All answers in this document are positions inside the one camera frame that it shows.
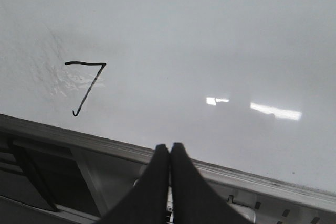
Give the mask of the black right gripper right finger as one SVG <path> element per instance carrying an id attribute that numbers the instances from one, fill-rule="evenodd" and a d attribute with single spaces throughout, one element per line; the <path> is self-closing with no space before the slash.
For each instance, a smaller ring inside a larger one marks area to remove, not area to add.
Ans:
<path id="1" fill-rule="evenodd" d="M 170 164 L 175 223 L 248 223 L 210 187 L 182 143 L 173 144 Z"/>

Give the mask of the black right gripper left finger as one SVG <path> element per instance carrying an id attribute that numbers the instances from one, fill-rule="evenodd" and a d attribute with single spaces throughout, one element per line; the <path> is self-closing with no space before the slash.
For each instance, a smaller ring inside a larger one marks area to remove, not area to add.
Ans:
<path id="1" fill-rule="evenodd" d="M 169 163 L 166 145 L 157 145 L 137 183 L 97 223 L 166 223 Z"/>

